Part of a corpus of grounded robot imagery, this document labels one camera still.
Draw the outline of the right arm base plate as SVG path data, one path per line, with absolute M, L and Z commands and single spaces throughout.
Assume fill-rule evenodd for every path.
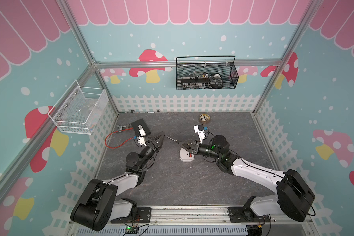
M 228 207 L 227 214 L 231 223 L 254 223 L 263 225 L 270 222 L 270 217 L 268 215 L 259 216 L 250 208 L 243 206 Z

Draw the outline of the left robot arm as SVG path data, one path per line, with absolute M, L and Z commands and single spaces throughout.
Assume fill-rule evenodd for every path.
M 72 222 L 94 231 L 101 231 L 108 222 L 135 222 L 139 219 L 137 203 L 128 198 L 116 200 L 123 192 L 139 186 L 150 160 L 161 150 L 165 133 L 145 137 L 140 153 L 130 152 L 126 157 L 126 172 L 108 180 L 89 181 L 70 214 Z

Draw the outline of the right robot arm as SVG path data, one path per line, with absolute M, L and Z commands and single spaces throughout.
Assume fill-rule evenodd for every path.
M 246 161 L 230 149 L 223 135 L 214 136 L 209 145 L 197 140 L 179 141 L 178 145 L 192 155 L 214 158 L 224 173 L 251 180 L 273 192 L 270 196 L 250 197 L 245 211 L 256 216 L 286 215 L 297 222 L 304 222 L 309 215 L 315 194 L 296 170 L 282 172 Z

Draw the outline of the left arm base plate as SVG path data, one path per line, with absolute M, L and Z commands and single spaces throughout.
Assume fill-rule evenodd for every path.
M 119 224 L 119 223 L 139 223 L 139 224 L 146 224 L 150 223 L 152 208 L 151 207 L 139 207 L 136 210 L 132 210 L 129 216 L 120 217 L 117 219 L 113 219 L 110 221 L 112 224 Z

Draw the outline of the black yellow screwdriver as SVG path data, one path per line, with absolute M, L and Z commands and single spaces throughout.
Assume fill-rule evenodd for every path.
M 188 141 L 175 140 L 175 139 L 173 139 L 173 138 L 171 138 L 171 137 L 169 137 L 169 136 L 166 136 L 166 138 L 169 139 L 169 140 L 171 140 L 171 141 L 173 141 L 174 143 L 178 144 L 180 147 L 181 147 L 181 143 L 183 143 L 183 142 L 188 142 Z

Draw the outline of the white square alarm clock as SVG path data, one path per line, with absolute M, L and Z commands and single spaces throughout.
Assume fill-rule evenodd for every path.
M 195 156 L 194 157 L 189 157 L 189 152 L 186 151 L 185 149 L 181 148 L 180 149 L 180 160 L 182 162 L 192 162 L 195 160 Z

